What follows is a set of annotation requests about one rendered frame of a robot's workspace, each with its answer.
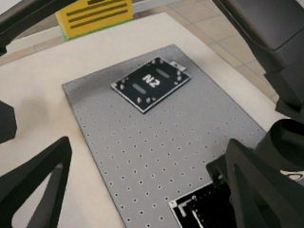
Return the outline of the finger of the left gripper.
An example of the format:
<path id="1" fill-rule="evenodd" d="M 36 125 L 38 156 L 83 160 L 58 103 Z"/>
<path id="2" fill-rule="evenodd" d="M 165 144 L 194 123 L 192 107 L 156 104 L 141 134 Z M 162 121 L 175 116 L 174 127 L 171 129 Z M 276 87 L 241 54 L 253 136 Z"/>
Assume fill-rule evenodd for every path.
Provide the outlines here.
<path id="1" fill-rule="evenodd" d="M 207 170 L 215 188 L 219 187 L 220 185 L 222 185 L 226 182 L 224 180 L 224 178 L 219 180 L 220 173 L 219 173 L 218 170 L 215 170 L 215 167 L 216 167 L 217 163 L 218 163 L 218 159 L 216 159 L 214 161 L 211 161 L 211 162 L 206 164 L 206 170 Z"/>

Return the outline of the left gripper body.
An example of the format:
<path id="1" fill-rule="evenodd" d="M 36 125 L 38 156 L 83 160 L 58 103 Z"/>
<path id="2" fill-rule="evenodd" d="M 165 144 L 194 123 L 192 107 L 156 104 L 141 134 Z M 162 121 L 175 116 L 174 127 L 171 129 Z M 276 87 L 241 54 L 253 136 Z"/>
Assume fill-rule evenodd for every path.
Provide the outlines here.
<path id="1" fill-rule="evenodd" d="M 225 154 L 218 157 L 218 163 L 215 167 L 215 170 L 218 170 L 226 183 L 229 186 L 229 178 L 227 165 L 225 160 Z M 247 179 L 247 178 L 246 178 Z M 275 212 L 271 209 L 271 207 L 267 204 L 267 202 L 263 199 L 263 197 L 258 193 L 255 187 L 251 184 L 251 182 L 247 179 L 248 184 L 250 186 L 250 190 L 255 200 L 258 211 L 264 219 L 264 222 L 267 228 L 281 228 L 280 220 Z M 230 186 L 229 186 L 230 187 Z"/>

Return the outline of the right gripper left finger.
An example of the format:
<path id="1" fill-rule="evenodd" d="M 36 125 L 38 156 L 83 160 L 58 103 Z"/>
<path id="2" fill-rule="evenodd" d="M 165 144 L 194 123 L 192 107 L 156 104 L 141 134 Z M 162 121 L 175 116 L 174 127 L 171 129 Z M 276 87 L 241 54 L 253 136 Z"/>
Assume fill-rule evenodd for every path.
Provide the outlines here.
<path id="1" fill-rule="evenodd" d="M 58 228 L 71 159 L 69 138 L 63 136 L 30 160 L 2 175 L 0 228 L 13 228 L 14 214 L 49 174 L 44 195 L 26 228 Z"/>

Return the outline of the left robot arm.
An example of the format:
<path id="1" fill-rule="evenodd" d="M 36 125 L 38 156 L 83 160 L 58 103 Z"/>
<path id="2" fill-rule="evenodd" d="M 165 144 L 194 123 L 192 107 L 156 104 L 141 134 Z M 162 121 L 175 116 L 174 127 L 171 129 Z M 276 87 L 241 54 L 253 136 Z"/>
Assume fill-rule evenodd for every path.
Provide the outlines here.
<path id="1" fill-rule="evenodd" d="M 22 32 L 77 1 L 0 0 L 0 57 Z M 212 1 L 266 71 L 279 96 L 275 111 L 291 118 L 276 121 L 254 153 L 298 182 L 304 177 L 304 8 L 296 0 Z"/>

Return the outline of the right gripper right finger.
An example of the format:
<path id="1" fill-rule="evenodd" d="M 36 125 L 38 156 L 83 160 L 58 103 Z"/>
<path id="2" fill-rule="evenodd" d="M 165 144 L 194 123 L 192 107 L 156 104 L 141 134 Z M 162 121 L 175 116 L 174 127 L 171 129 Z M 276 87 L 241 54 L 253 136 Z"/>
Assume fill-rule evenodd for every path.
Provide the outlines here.
<path id="1" fill-rule="evenodd" d="M 304 228 L 304 186 L 274 169 L 237 139 L 226 153 L 237 228 L 267 228 L 248 181 L 278 216 L 281 228 Z"/>

